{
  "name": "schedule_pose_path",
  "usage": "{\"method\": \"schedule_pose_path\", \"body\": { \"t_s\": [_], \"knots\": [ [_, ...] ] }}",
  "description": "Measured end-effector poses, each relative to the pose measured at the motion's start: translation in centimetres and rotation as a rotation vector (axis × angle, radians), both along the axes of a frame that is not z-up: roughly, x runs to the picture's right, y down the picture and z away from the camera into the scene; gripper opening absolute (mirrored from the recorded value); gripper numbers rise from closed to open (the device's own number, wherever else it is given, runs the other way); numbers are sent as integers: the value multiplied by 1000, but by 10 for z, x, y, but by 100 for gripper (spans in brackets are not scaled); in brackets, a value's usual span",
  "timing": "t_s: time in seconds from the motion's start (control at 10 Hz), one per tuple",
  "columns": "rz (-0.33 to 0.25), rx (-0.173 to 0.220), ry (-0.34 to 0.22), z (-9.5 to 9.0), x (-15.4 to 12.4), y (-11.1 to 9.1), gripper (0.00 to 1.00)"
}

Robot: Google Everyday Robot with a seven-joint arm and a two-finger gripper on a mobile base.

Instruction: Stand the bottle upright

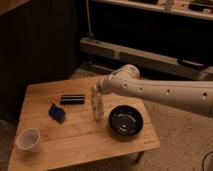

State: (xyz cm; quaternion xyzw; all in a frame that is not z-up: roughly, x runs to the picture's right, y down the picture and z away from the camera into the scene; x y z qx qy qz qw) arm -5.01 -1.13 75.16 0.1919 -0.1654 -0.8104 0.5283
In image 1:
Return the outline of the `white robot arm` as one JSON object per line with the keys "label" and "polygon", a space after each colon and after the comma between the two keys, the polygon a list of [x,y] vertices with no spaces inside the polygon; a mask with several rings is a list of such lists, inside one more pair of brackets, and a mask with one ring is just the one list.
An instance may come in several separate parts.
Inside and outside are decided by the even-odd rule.
{"label": "white robot arm", "polygon": [[131,64],[101,77],[91,88],[95,115],[103,112],[105,94],[139,98],[213,118],[213,81],[142,80]]}

